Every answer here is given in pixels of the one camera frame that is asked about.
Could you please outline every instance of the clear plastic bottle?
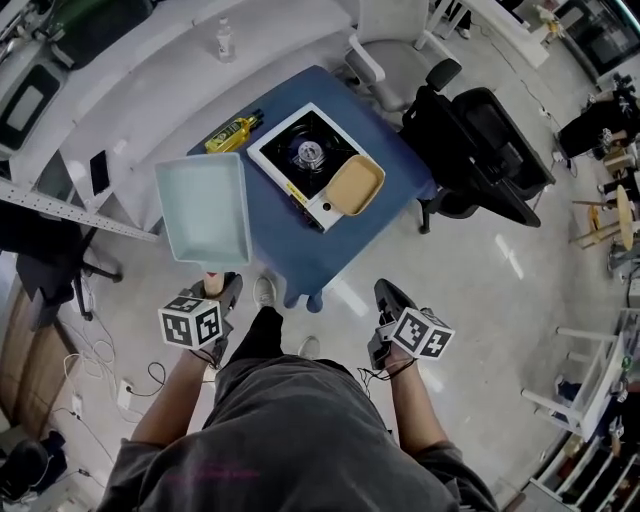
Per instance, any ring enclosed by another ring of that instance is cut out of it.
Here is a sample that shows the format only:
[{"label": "clear plastic bottle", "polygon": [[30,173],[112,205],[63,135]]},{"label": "clear plastic bottle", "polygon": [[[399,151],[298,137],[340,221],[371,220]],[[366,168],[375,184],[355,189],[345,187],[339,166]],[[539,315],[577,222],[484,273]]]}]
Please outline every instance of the clear plastic bottle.
[{"label": "clear plastic bottle", "polygon": [[228,18],[220,18],[220,26],[216,32],[218,40],[218,59],[228,63],[236,60],[236,45],[233,42],[233,30],[229,26]]}]

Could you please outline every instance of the smartphone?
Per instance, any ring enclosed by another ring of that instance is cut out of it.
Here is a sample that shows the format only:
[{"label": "smartphone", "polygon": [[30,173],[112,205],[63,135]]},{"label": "smartphone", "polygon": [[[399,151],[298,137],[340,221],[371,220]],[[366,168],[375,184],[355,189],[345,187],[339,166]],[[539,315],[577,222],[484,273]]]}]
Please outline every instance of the smartphone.
[{"label": "smartphone", "polygon": [[90,160],[89,166],[91,167],[93,195],[97,196],[110,185],[109,171],[107,169],[107,153],[105,151],[98,153]]}]

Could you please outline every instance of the gray t-shirt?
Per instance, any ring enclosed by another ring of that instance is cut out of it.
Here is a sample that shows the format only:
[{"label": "gray t-shirt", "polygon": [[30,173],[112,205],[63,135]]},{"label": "gray t-shirt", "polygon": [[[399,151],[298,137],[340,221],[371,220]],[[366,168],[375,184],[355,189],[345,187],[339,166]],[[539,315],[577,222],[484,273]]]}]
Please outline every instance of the gray t-shirt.
[{"label": "gray t-shirt", "polygon": [[415,458],[346,372],[294,356],[220,371],[202,431],[123,440],[99,512],[497,509],[459,450]]}]

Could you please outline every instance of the tan tray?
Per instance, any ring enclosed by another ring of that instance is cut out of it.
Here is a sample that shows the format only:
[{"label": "tan tray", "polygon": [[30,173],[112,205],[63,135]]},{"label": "tan tray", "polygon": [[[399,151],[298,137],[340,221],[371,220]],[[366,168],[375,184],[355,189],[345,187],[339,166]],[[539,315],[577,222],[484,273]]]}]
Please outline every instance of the tan tray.
[{"label": "tan tray", "polygon": [[344,215],[362,213],[384,183],[384,171],[370,158],[355,155],[338,170],[329,185],[327,199]]}]

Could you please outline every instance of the blue table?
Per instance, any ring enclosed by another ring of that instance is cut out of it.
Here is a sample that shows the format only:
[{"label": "blue table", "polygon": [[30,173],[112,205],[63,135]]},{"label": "blue table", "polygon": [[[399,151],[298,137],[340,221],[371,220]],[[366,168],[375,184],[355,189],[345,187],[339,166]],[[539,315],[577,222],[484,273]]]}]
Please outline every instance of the blue table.
[{"label": "blue table", "polygon": [[[251,160],[246,148],[287,116],[313,102],[382,167],[382,189],[357,217],[340,219],[326,233],[309,227],[287,195]],[[307,309],[322,309],[322,289],[417,197],[433,198],[437,187],[423,161],[391,127],[344,84],[311,67],[272,89],[232,119],[264,112],[239,153],[245,167],[249,222],[256,256],[287,282],[284,305],[308,295]],[[205,153],[207,136],[189,155]]]}]

